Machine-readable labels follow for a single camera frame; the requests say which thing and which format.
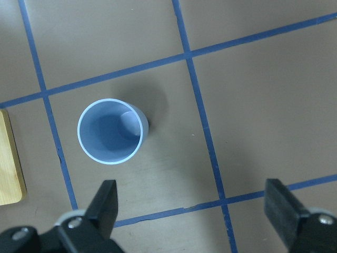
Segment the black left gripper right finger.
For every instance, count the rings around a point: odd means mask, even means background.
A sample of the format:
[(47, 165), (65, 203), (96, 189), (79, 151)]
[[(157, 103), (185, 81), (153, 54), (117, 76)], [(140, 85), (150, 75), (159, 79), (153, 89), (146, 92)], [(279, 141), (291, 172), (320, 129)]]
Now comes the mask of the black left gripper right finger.
[(304, 206), (279, 179), (266, 179), (264, 212), (288, 252), (336, 252), (336, 215)]

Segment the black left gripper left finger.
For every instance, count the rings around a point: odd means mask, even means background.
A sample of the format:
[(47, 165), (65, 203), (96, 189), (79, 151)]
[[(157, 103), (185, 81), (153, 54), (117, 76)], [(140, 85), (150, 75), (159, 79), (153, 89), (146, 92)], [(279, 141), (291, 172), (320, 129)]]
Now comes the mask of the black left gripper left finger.
[(105, 180), (84, 213), (65, 214), (47, 232), (32, 226), (3, 231), (1, 252), (123, 252), (111, 239), (117, 214), (116, 181)]

